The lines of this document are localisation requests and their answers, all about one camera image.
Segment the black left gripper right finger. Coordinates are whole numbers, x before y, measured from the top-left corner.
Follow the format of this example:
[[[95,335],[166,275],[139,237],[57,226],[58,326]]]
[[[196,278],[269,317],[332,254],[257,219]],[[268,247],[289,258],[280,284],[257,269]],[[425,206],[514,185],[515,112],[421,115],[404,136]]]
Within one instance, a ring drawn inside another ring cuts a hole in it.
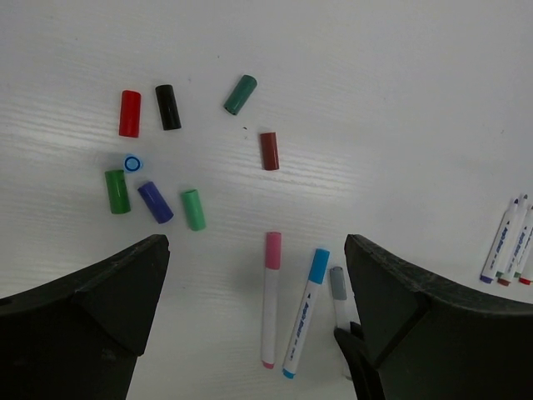
[[[532,306],[463,286],[366,237],[345,241],[385,399],[529,399]]]

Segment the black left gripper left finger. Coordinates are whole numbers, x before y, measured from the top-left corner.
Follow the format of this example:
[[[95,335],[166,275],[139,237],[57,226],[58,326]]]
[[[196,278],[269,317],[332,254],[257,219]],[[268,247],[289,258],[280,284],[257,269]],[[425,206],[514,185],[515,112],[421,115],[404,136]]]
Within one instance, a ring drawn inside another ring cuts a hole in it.
[[[170,259],[151,235],[1,300],[3,399],[124,399],[152,328]]]

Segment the black pen cap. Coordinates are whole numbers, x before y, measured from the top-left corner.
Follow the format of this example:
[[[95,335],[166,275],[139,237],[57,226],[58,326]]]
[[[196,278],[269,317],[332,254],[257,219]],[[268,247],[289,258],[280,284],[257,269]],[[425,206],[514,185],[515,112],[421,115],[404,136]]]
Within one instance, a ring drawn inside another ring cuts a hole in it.
[[[165,131],[182,128],[173,86],[159,85],[155,88],[162,127]]]

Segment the purple pen cap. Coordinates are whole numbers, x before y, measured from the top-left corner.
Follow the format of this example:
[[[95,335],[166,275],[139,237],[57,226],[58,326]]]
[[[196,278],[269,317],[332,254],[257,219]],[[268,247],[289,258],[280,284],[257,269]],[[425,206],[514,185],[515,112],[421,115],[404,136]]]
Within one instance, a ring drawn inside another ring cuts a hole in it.
[[[172,220],[174,213],[154,182],[149,181],[144,183],[137,189],[137,191],[148,210],[159,224],[167,223]]]

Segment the light green pen cap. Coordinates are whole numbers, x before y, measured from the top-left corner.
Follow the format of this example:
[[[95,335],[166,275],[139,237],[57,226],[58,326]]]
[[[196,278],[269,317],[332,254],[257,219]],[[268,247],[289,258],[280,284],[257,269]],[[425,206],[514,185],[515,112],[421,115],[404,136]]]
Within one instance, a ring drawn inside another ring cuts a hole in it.
[[[180,197],[188,227],[195,232],[205,229],[207,223],[199,192],[196,189],[186,190],[181,192]]]

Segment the red marker pen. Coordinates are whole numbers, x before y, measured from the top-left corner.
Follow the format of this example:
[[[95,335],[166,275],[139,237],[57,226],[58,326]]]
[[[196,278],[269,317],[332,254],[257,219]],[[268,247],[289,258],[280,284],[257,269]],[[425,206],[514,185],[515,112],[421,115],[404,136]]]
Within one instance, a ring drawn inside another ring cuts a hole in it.
[[[524,267],[524,270],[522,271],[519,282],[522,284],[525,284],[526,286],[530,286],[533,281],[533,252],[530,251],[530,254],[528,255],[528,258],[526,260],[526,264]]]

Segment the red pen cap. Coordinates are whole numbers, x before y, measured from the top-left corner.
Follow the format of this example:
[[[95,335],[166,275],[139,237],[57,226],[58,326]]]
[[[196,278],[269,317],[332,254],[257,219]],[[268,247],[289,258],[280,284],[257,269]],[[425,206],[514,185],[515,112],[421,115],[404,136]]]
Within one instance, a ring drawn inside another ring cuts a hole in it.
[[[124,90],[121,97],[118,134],[138,138],[140,132],[142,96],[139,92]]]

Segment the purple capped marker pen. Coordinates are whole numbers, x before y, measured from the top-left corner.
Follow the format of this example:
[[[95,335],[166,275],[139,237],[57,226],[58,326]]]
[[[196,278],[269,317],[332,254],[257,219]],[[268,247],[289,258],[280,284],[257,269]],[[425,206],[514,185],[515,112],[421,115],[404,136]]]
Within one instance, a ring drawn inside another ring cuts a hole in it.
[[[496,277],[496,273],[498,272],[498,267],[496,266],[496,264],[500,256],[501,249],[505,244],[507,234],[510,231],[519,204],[520,199],[515,198],[503,214],[500,226],[498,227],[496,232],[495,239],[491,245],[491,249],[487,255],[484,267],[481,271],[480,280],[483,283],[490,284]]]

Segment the dark green capped marker pen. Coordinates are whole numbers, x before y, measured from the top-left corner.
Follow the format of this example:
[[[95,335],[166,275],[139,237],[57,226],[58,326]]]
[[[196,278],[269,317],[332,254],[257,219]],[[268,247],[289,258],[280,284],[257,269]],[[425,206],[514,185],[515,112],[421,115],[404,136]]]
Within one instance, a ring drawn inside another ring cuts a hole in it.
[[[509,242],[503,252],[502,266],[496,274],[497,282],[500,285],[508,287],[511,284],[512,277],[516,271],[518,257],[521,255],[525,243],[525,237],[529,229],[531,215],[531,204],[529,196],[525,194],[519,201],[515,216],[512,220],[511,235]]]

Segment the grey capped marker pen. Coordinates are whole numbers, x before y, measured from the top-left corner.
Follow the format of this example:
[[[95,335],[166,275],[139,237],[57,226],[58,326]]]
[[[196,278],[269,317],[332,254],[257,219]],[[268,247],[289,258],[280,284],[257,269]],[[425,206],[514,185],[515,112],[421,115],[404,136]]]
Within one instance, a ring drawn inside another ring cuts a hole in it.
[[[346,288],[345,273],[342,267],[335,266],[330,269],[329,282],[336,317],[336,327],[350,332],[352,308]]]

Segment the light blue pen cap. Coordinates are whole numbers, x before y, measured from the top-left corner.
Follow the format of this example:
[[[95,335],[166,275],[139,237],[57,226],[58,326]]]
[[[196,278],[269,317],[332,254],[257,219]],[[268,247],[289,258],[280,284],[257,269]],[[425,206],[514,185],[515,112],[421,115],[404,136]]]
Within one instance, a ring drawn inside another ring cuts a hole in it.
[[[122,163],[122,169],[125,173],[137,173],[143,169],[143,161],[135,154],[127,154]]]

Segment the dark green pen cap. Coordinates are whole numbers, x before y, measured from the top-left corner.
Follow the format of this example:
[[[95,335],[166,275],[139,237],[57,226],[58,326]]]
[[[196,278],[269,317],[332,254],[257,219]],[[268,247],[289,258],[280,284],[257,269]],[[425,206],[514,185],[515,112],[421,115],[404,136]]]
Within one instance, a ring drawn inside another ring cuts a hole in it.
[[[256,88],[257,80],[253,76],[242,75],[225,101],[224,109],[231,115],[236,116]]]

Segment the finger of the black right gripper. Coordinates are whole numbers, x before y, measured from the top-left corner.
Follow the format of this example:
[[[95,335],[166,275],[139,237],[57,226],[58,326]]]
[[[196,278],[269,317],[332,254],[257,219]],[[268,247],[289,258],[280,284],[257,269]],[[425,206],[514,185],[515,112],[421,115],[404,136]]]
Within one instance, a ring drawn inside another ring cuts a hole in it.
[[[350,370],[358,400],[385,400],[380,376],[369,362],[361,325],[350,322],[350,329],[336,327],[334,337]]]

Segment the brown pen cap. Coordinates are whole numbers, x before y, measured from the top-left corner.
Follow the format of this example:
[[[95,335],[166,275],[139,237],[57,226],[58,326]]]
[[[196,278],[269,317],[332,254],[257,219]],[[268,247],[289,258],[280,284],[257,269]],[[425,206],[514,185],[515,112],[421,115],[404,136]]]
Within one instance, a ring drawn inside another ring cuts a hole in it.
[[[280,168],[277,139],[275,132],[264,132],[259,135],[262,151],[262,166],[266,171]]]

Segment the brown capped marker pen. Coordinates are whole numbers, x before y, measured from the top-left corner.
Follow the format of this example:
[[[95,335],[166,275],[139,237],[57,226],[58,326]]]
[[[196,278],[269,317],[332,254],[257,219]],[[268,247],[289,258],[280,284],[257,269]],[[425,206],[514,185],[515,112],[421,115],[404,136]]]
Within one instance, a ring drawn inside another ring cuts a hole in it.
[[[516,238],[511,248],[511,255],[508,263],[505,266],[504,272],[498,278],[498,283],[503,286],[509,286],[512,282],[515,272],[520,264],[521,257],[526,248],[526,241],[530,235],[532,225],[532,204],[526,204],[526,213],[521,220],[520,231],[516,234]]]

